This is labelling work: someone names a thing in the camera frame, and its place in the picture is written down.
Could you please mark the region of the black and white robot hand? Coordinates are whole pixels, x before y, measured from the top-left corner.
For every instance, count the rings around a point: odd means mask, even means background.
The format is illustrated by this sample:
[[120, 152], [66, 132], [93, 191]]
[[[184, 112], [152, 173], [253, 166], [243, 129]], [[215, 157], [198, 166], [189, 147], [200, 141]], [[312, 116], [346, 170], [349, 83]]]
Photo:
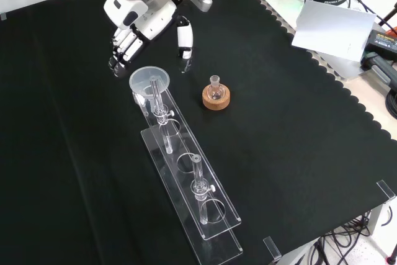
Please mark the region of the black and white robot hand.
[[106, 0], [104, 10], [117, 26], [108, 62], [116, 77], [124, 77], [133, 59], [173, 23], [177, 25], [181, 65], [184, 70], [189, 69], [194, 36], [190, 20], [177, 13], [177, 6], [183, 1], [169, 0], [160, 9], [150, 9], [142, 0]]

